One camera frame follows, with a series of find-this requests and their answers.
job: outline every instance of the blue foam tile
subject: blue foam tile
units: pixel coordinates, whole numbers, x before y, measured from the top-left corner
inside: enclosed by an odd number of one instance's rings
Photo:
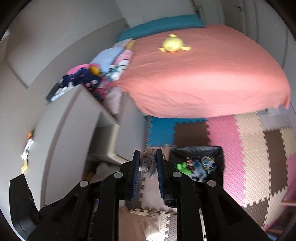
[[[174,143],[174,127],[176,123],[196,123],[205,122],[206,119],[176,119],[176,118],[157,118],[150,117],[151,123],[148,130],[147,138],[149,141],[147,146],[160,146],[164,145],[173,146]]]

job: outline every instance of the yellow plush toy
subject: yellow plush toy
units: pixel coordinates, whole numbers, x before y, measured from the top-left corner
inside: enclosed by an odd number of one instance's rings
[[[180,49],[188,51],[191,50],[191,47],[184,45],[183,40],[177,38],[175,34],[170,34],[169,37],[163,41],[162,47],[159,48],[161,52],[169,51],[171,53]]]

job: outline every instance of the black storage bin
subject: black storage bin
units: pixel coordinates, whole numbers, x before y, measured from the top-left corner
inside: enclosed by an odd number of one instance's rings
[[[217,169],[211,172],[206,180],[214,180],[223,187],[224,155],[221,146],[191,146],[183,148],[173,148],[170,151],[169,161],[175,166],[186,161],[187,157],[202,158],[204,156],[214,156]]]

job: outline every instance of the teal pillow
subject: teal pillow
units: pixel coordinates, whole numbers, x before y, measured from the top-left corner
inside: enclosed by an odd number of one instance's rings
[[[129,38],[138,39],[141,37],[171,30],[184,28],[203,28],[204,26],[204,23],[195,14],[165,17],[140,24],[123,31],[119,36],[117,42]]]

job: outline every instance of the peach bedspread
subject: peach bedspread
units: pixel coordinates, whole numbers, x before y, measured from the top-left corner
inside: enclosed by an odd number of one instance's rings
[[[190,51],[160,52],[176,34]],[[290,86],[259,44],[224,25],[163,32],[136,40],[134,58],[119,81],[137,107],[161,118],[208,118],[286,108]]]

